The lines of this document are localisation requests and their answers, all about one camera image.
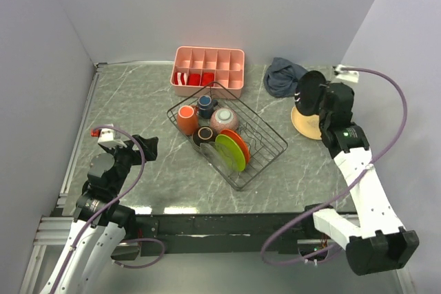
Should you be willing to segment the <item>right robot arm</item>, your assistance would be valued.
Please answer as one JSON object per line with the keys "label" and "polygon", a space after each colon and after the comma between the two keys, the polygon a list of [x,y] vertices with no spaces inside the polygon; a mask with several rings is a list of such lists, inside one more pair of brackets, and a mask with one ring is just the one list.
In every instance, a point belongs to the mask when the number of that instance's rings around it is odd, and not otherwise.
{"label": "right robot arm", "polygon": [[345,252],[356,275],[401,269],[419,246],[405,229],[382,188],[365,133],[352,121],[353,90],[343,83],[323,87],[318,104],[322,142],[343,175],[358,214],[356,226],[330,206],[302,220],[305,235],[326,234]]}

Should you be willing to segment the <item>orange plate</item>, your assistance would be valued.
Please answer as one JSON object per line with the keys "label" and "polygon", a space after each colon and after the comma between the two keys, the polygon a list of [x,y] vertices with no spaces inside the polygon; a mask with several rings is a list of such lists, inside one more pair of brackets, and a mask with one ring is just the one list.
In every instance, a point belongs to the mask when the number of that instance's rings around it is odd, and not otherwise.
{"label": "orange plate", "polygon": [[248,146],[246,145],[246,143],[242,139],[242,137],[238,133],[236,133],[234,130],[231,130],[231,129],[224,129],[221,131],[221,134],[229,136],[232,140],[234,140],[236,142],[236,144],[240,147],[240,149],[245,157],[246,164],[248,164],[248,162],[251,158],[251,154],[249,152]]}

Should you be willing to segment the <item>black plate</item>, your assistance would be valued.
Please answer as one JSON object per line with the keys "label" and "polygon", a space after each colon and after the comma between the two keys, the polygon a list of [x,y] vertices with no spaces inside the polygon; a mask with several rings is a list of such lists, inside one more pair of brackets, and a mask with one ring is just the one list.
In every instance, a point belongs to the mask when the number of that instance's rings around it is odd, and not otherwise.
{"label": "black plate", "polygon": [[322,85],[326,82],[323,73],[317,70],[308,71],[299,79],[294,93],[294,100],[296,109],[303,116],[312,116],[318,113]]}

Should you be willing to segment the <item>clear glass plate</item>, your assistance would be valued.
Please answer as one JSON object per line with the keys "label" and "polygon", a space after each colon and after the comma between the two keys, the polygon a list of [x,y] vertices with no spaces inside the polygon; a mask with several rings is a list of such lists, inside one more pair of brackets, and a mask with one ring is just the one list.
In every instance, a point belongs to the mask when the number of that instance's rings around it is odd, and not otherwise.
{"label": "clear glass plate", "polygon": [[214,147],[213,142],[201,143],[200,150],[202,155],[206,157],[206,159],[211,165],[213,165],[214,167],[219,167],[221,163],[221,157],[220,154],[217,152],[216,148]]}
{"label": "clear glass plate", "polygon": [[215,142],[210,142],[209,146],[212,148],[210,160],[213,161],[213,166],[216,166],[217,169],[226,176],[232,175],[232,160],[224,153],[223,148],[217,147]]}

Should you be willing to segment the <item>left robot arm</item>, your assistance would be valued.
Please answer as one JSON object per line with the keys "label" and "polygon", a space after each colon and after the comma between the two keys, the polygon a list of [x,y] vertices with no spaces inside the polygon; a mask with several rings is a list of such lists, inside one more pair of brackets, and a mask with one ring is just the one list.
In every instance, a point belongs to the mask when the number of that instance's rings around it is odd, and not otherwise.
{"label": "left robot arm", "polygon": [[158,138],[123,141],[104,129],[98,144],[103,153],[91,159],[68,238],[42,293],[91,293],[115,248],[137,234],[135,212],[120,204],[119,194],[133,166],[156,160]]}

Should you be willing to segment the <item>tan wooden plate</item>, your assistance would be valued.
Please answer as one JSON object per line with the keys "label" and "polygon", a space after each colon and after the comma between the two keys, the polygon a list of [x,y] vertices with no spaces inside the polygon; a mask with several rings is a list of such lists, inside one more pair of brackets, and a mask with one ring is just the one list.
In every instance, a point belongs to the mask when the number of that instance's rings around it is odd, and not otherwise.
{"label": "tan wooden plate", "polygon": [[301,135],[312,140],[321,140],[319,115],[304,116],[294,106],[291,111],[291,122]]}

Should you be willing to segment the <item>lime green plate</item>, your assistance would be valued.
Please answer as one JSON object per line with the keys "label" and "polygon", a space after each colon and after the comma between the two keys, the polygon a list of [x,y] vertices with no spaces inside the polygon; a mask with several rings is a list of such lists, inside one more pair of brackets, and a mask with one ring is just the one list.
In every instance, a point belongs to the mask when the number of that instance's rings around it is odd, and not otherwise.
{"label": "lime green plate", "polygon": [[236,143],[232,138],[225,134],[219,134],[215,140],[216,144],[219,144],[221,147],[225,147],[228,151],[228,154],[233,158],[235,162],[235,171],[242,172],[246,167],[245,155],[242,152],[242,149],[239,147],[238,143]]}

